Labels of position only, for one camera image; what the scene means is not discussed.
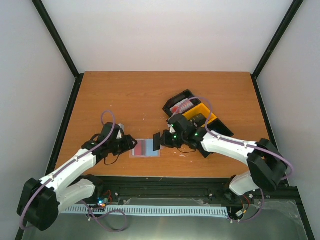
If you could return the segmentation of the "black credit card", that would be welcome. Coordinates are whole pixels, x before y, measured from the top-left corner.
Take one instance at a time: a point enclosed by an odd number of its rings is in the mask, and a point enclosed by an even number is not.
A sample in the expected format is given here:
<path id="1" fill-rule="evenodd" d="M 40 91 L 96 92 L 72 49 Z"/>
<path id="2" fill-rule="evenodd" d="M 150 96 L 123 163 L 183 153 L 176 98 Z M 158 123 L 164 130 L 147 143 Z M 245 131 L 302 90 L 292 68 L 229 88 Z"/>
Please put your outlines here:
<path id="1" fill-rule="evenodd" d="M 161 149 L 161 133 L 158 132 L 153 135 L 153 151 L 159 151 Z"/>

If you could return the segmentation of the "red white credit card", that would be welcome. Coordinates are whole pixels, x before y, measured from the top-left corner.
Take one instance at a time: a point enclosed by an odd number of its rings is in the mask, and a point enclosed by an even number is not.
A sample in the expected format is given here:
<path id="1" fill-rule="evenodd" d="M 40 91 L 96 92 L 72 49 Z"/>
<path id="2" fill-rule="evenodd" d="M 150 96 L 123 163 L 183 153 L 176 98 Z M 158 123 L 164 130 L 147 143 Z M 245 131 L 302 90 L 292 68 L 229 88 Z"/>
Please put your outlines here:
<path id="1" fill-rule="evenodd" d="M 132 153 L 135 157 L 144 157 L 146 155 L 146 140 L 138 139 L 137 145 L 134 148 L 134 152 Z"/>

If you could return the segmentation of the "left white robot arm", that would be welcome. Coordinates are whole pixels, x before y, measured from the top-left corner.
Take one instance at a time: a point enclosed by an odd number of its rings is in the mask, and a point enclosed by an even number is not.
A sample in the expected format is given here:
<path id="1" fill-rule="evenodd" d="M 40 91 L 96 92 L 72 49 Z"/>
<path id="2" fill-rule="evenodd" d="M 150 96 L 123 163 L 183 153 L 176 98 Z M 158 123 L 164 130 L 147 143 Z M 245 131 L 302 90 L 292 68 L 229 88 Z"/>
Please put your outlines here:
<path id="1" fill-rule="evenodd" d="M 20 228 L 25 229 L 24 221 L 27 221 L 40 231 L 47 230 L 68 207 L 88 198 L 101 200 L 104 188 L 98 185 L 96 177 L 88 175 L 81 180 L 78 177 L 108 155 L 120 156 L 137 144 L 119 124 L 104 124 L 101 133 L 93 135 L 61 167 L 39 180 L 30 178 L 24 184 L 16 211 Z"/>

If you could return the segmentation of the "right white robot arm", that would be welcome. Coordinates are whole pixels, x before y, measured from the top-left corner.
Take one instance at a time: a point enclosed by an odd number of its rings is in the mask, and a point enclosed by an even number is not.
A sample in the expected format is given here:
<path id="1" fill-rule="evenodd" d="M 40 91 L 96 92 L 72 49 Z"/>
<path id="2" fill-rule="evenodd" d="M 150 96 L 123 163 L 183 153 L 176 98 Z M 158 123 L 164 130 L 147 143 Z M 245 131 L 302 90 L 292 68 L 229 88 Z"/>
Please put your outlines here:
<path id="1" fill-rule="evenodd" d="M 169 129 L 153 136 L 153 149 L 179 149 L 187 145 L 205 158 L 211 153 L 217 153 L 248 166 L 247 172 L 231 177 L 226 184 L 223 194 L 229 201 L 257 189 L 274 192 L 288 168 L 275 146 L 264 138 L 254 142 L 219 134 L 210 130 L 206 126 L 207 122 L 201 113 L 191 119 L 181 113 L 173 115 L 167 120 Z"/>

